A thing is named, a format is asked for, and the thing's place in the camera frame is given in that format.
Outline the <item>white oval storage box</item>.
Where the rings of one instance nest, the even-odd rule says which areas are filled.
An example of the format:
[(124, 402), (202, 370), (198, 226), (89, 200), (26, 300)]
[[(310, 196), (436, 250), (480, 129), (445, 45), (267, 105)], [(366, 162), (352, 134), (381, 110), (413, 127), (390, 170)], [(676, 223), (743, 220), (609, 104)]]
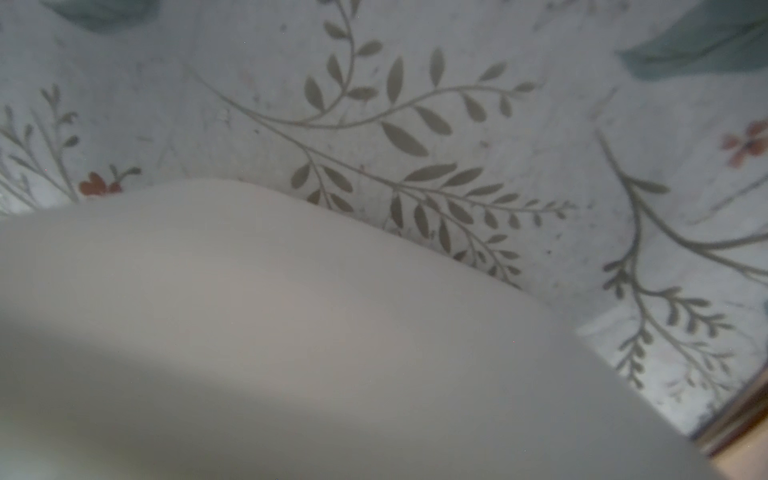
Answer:
[(5, 479), (714, 479), (531, 296), (187, 180), (1, 224)]

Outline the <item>pink folding fruit knife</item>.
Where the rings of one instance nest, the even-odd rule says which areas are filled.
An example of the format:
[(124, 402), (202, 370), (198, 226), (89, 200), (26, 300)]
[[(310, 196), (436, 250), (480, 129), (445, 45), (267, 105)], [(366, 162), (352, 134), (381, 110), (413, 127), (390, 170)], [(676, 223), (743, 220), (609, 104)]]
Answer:
[(726, 479), (766, 479), (767, 366), (692, 440)]

